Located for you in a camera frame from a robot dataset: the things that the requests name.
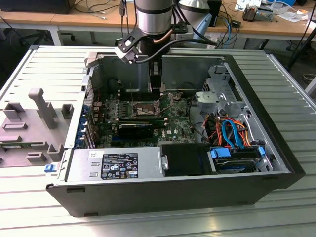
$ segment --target computer case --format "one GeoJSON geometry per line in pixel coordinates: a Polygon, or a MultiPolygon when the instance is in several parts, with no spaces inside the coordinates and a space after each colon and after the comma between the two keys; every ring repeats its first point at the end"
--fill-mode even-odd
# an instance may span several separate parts
{"type": "Polygon", "coordinates": [[[221,8],[222,0],[208,0],[207,1],[209,5],[209,13],[212,15],[211,22],[209,23],[210,27],[215,27],[219,10],[221,8]]]}

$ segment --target white paper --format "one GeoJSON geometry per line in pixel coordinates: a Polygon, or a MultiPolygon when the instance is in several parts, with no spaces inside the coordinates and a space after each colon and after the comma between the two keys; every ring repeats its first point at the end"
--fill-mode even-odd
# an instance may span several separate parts
{"type": "Polygon", "coordinates": [[[247,4],[249,6],[260,7],[261,6],[261,0],[237,0],[236,6],[235,6],[235,10],[245,11],[245,8],[246,8],[247,4]]]}
{"type": "Polygon", "coordinates": [[[283,13],[281,15],[277,15],[285,20],[288,20],[288,21],[291,21],[291,22],[298,22],[300,20],[302,20],[302,17],[294,12],[286,12],[286,13],[283,13]]]}
{"type": "Polygon", "coordinates": [[[90,151],[89,158],[102,158],[104,151],[90,151]]]}

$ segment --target side panel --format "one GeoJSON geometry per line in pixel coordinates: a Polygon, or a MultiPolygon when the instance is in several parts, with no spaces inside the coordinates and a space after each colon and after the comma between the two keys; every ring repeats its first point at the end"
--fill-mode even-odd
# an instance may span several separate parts
{"type": "Polygon", "coordinates": [[[225,60],[229,64],[229,70],[231,70],[230,73],[232,77],[234,77],[241,89],[240,92],[245,95],[245,100],[247,100],[247,104],[251,105],[256,117],[262,124],[263,129],[266,131],[268,137],[270,138],[272,144],[276,148],[286,167],[295,174],[292,176],[291,180],[280,186],[280,188],[288,188],[289,186],[300,180],[302,177],[304,177],[305,171],[299,164],[297,158],[291,151],[289,145],[281,135],[280,131],[271,119],[265,107],[262,105],[260,99],[256,95],[256,92],[253,90],[249,81],[242,73],[233,56],[226,55],[225,60]]]}
{"type": "Polygon", "coordinates": [[[53,186],[46,190],[75,217],[254,204],[293,174],[173,182],[53,186]]]}

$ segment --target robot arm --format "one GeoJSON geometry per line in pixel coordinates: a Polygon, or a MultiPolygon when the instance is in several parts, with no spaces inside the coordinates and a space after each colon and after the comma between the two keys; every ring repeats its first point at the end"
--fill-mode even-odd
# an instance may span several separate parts
{"type": "Polygon", "coordinates": [[[187,26],[190,23],[185,15],[189,16],[192,22],[200,22],[208,14],[209,7],[206,0],[181,0],[179,5],[183,7],[183,11],[173,4],[173,0],[136,0],[135,4],[139,19],[138,28],[135,28],[119,43],[115,52],[125,63],[149,62],[151,90],[152,92],[159,92],[162,73],[161,57],[168,53],[172,44],[191,41],[216,45],[204,36],[202,36],[204,40],[178,39],[170,42],[171,34],[185,34],[188,32],[187,26]],[[147,59],[138,60],[139,52],[136,48],[138,44],[140,44],[141,52],[148,55],[147,59]]]}

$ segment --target sticker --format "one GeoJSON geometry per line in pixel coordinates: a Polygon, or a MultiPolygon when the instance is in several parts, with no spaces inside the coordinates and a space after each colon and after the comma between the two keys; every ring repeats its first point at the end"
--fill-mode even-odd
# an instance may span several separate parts
{"type": "Polygon", "coordinates": [[[89,158],[101,158],[104,154],[104,151],[90,151],[89,158]]]}
{"type": "Polygon", "coordinates": [[[1,146],[2,148],[5,148],[5,149],[11,149],[11,148],[21,148],[21,146],[1,146]]]}
{"type": "Polygon", "coordinates": [[[138,172],[137,171],[128,171],[126,172],[127,174],[137,174],[138,172]]]}
{"type": "Polygon", "coordinates": [[[102,179],[138,178],[138,154],[102,154],[102,179]]]}

